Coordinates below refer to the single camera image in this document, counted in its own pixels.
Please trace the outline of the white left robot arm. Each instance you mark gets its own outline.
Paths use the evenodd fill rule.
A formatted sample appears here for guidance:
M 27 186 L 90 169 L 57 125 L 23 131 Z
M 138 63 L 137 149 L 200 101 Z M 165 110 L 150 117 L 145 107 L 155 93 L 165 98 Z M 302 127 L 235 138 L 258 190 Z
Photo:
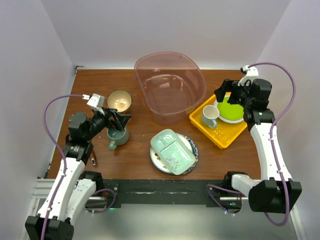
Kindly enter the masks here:
M 90 196 L 104 190 L 99 172 L 84 172 L 93 150 L 92 139 L 103 129 L 124 130 L 132 116 L 113 108 L 84 112 L 69 117 L 68 136 L 62 150 L 60 169 L 42 207 L 28 216 L 25 229 L 31 240 L 71 240 L 74 224 Z

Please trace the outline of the pale green divided dish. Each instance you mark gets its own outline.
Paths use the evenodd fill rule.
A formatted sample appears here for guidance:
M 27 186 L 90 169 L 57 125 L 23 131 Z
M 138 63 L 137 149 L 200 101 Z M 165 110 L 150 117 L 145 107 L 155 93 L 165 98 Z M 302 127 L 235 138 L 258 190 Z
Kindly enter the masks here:
M 181 175 L 196 162 L 196 157 L 192 151 L 171 129 L 164 129 L 157 133 L 150 140 L 150 145 L 163 164 L 174 175 Z

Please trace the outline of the watermelon pattern plate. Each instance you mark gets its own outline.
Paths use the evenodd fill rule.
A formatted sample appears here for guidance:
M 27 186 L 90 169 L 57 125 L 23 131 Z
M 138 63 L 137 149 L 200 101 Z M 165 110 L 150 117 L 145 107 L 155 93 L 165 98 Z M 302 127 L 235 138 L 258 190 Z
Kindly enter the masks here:
M 163 173 L 172 175 L 173 173 L 165 166 L 165 164 L 163 163 L 162 159 L 157 155 L 157 153 L 155 152 L 155 150 L 150 147 L 150 159 L 153 163 L 153 165 L 160 170 Z

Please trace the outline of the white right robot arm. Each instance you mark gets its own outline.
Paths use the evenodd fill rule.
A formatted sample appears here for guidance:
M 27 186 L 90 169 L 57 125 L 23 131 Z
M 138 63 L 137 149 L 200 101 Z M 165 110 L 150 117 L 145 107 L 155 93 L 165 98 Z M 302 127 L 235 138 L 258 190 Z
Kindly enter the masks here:
M 229 171 L 224 176 L 223 192 L 230 197 L 238 192 L 248 197 L 253 212 L 288 214 L 302 193 L 302 185 L 292 179 L 280 150 L 275 115 L 268 108 L 272 85 L 264 79 L 225 79 L 214 91 L 217 101 L 229 93 L 229 104 L 243 107 L 243 119 L 254 140 L 261 179 L 255 181 L 243 172 Z

